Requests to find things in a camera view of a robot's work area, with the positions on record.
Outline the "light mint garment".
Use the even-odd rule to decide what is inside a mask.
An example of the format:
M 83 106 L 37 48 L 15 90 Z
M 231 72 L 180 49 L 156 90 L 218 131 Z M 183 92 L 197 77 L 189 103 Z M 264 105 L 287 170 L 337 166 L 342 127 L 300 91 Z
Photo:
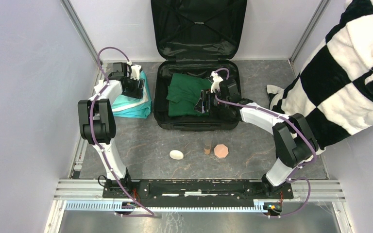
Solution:
M 123 92 L 114 100 L 113 110 L 114 111 L 123 111 L 125 109 L 133 108 L 148 102 L 149 96 L 146 93 L 148 88 L 147 78 L 144 71 L 140 73 L 139 82 L 136 85 L 135 89 L 125 89 Z

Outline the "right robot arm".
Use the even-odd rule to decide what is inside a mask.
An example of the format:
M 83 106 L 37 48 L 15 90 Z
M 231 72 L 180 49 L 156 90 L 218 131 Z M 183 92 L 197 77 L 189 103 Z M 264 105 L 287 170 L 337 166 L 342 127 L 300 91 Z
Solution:
M 202 114 L 219 110 L 222 117 L 239 119 L 273 135 L 276 161 L 261 178 L 261 192 L 267 198 L 278 195 L 295 171 L 316 159 L 318 143 L 303 115 L 277 113 L 242 98 L 234 80 L 220 79 L 201 90 L 195 110 Z

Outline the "white garment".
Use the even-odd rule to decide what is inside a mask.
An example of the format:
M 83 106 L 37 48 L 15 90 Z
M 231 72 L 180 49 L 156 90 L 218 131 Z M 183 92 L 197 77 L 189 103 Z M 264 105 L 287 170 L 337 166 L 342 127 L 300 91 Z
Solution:
M 96 96 L 98 99 L 109 99 L 111 102 L 112 112 L 115 117 L 126 118 L 147 118 L 152 110 L 152 99 L 149 94 L 148 83 L 145 82 L 142 90 L 142 98 L 127 97 L 123 93 L 118 95 L 115 99 L 117 91 L 120 91 L 120 82 L 112 80 L 100 80 L 94 87 L 96 94 L 90 99 L 93 100 Z

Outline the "turquoise shorts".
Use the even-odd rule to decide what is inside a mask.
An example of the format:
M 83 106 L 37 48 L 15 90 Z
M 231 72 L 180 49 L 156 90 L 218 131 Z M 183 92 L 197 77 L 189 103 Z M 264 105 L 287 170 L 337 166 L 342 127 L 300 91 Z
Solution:
M 125 118 L 142 118 L 146 119 L 148 115 L 151 113 L 152 110 L 152 101 L 149 100 L 148 102 L 141 104 L 139 106 L 125 109 L 123 111 L 113 111 L 113 115 L 115 117 L 125 117 Z

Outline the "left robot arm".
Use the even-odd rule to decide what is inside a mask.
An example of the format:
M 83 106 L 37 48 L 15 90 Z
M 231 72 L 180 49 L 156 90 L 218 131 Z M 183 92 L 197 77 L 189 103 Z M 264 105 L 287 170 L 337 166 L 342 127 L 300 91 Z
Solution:
M 112 103 L 119 96 L 143 98 L 141 72 L 142 67 L 132 62 L 114 63 L 112 72 L 95 86 L 95 94 L 77 104 L 81 137 L 95 148 L 106 170 L 104 188 L 122 198 L 132 194 L 133 184 L 114 142 L 117 129 Z

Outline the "dark green shirt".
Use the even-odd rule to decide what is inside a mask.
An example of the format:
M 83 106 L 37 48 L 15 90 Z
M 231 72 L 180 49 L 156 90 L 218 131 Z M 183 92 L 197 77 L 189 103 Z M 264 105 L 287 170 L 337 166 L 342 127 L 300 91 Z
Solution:
M 194 108 L 200 100 L 201 91 L 210 88 L 209 79 L 174 73 L 166 97 L 169 101 L 168 115 L 170 117 L 203 116 L 203 113 Z

